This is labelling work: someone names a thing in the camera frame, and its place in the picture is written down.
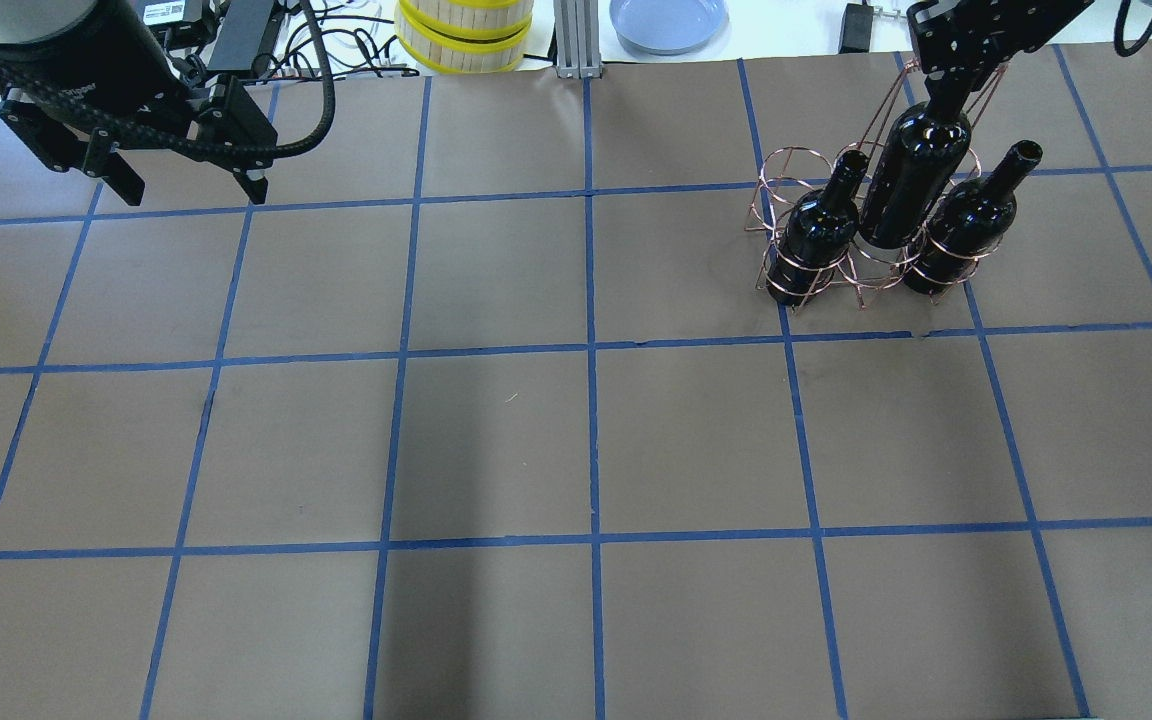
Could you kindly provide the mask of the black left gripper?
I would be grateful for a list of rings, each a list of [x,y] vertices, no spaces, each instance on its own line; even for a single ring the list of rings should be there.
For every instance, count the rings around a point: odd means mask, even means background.
[[[132,209],[142,204],[145,181],[122,150],[169,150],[215,165],[233,174],[250,204],[268,200],[266,172],[279,158],[278,136],[243,79],[215,76],[197,88],[175,79],[122,109],[103,90],[20,77],[6,83],[0,118],[45,167],[99,179]]]

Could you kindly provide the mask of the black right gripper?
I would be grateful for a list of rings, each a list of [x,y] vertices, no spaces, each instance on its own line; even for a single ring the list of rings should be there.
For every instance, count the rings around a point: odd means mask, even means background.
[[[1034,53],[1089,1],[919,1],[905,9],[916,61],[929,76],[978,76]]]

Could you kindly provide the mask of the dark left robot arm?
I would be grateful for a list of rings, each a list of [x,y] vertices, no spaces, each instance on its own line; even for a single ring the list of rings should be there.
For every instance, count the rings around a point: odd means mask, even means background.
[[[136,206],[145,181],[122,150],[154,141],[273,146],[243,90],[270,65],[274,1],[0,1],[0,119],[50,170],[100,179]]]

